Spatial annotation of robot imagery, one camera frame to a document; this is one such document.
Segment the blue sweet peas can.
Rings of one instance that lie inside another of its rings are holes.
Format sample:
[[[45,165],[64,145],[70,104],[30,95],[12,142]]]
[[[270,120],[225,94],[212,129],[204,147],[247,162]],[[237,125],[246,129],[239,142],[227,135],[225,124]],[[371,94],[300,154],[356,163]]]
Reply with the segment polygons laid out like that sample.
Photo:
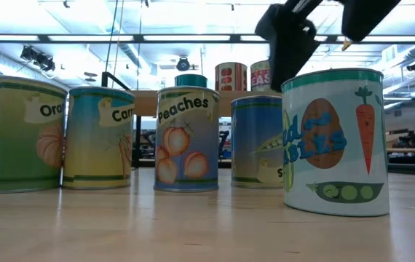
[[[232,108],[232,185],[283,187],[282,99],[272,95],[238,98]]]

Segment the Oranges label can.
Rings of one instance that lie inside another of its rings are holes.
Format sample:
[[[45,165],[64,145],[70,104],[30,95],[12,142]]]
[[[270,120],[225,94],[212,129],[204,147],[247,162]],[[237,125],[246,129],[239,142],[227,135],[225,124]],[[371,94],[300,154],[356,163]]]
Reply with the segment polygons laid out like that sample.
[[[0,76],[0,193],[57,188],[67,91]]]

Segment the black ceiling spotlight cluster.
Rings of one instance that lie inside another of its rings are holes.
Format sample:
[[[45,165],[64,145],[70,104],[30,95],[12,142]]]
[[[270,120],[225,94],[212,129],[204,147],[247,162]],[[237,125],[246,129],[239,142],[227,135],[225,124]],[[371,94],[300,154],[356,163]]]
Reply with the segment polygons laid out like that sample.
[[[43,52],[35,50],[32,46],[24,46],[20,54],[20,58],[27,62],[38,66],[42,71],[54,71],[55,62],[53,56],[49,56]]]

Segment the mixed vegetables can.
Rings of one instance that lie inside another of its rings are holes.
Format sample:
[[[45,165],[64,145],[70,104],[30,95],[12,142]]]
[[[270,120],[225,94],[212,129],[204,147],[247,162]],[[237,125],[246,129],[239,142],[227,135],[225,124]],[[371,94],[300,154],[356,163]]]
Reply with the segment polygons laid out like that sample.
[[[326,215],[390,211],[383,74],[317,71],[284,82],[284,203]]]

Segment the wooden shelf with black legs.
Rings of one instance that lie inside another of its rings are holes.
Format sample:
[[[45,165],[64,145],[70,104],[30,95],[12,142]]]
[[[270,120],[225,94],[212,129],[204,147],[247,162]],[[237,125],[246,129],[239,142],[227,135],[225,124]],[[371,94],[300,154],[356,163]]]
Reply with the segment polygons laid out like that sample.
[[[117,83],[124,90],[132,93],[135,96],[135,110],[136,115],[136,139],[135,150],[133,154],[133,167],[138,169],[139,167],[153,167],[154,164],[140,164],[141,159],[141,117],[142,116],[155,116],[157,111],[157,91],[155,90],[130,90],[130,88],[115,77],[112,73],[104,71],[101,74],[101,85],[103,87],[109,87],[109,79]],[[231,102],[238,98],[257,96],[257,95],[275,95],[281,96],[279,92],[275,91],[219,91],[219,116],[228,117],[231,116]]]

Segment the Peaches label can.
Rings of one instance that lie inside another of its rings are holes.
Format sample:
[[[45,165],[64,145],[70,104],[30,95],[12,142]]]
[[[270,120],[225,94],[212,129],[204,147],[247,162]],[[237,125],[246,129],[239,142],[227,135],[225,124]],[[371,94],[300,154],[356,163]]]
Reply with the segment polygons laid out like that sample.
[[[157,93],[156,190],[218,189],[219,102],[219,94],[206,87]]]

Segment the black overhead frame beam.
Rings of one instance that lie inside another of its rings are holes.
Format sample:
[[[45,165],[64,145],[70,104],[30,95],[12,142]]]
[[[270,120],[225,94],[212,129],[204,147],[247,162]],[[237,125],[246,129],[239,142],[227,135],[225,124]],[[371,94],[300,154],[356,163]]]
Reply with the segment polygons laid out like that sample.
[[[265,44],[254,34],[7,34],[0,43],[8,44]],[[415,44],[415,35],[370,35],[360,44]]]

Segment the Green Peas label can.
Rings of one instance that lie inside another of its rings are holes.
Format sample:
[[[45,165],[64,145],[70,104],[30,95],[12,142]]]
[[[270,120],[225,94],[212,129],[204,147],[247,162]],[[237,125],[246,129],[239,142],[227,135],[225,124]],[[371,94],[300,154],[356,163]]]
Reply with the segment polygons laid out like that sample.
[[[250,66],[250,88],[252,91],[270,90],[270,67],[268,60],[258,61]]]

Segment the teal rimmed can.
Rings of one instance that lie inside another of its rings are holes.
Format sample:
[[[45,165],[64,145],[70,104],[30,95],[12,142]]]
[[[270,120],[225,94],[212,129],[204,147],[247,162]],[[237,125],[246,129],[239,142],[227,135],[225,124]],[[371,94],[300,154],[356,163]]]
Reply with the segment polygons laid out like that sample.
[[[208,79],[199,74],[181,74],[175,77],[175,86],[192,86],[204,87],[208,86]]]

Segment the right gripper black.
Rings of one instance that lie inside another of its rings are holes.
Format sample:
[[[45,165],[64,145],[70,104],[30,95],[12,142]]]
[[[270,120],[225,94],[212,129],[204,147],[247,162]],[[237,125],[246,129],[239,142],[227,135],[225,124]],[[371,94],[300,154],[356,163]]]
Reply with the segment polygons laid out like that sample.
[[[361,41],[401,0],[341,0],[341,33]],[[287,0],[271,4],[258,21],[255,34],[269,42],[270,87],[276,92],[306,64],[320,43],[317,29],[307,16],[323,0]]]

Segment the Carrots label can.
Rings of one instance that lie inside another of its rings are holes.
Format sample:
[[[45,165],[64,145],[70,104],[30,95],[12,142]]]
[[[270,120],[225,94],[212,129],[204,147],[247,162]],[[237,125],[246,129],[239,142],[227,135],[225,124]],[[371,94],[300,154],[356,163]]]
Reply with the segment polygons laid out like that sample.
[[[130,185],[135,96],[108,87],[69,91],[62,186],[107,189]]]

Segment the red tomato can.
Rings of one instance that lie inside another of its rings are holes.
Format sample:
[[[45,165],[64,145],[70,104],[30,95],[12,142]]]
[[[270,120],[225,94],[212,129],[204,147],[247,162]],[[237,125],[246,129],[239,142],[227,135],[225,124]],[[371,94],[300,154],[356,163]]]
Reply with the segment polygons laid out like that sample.
[[[248,67],[242,63],[220,63],[215,67],[216,91],[246,91]]]

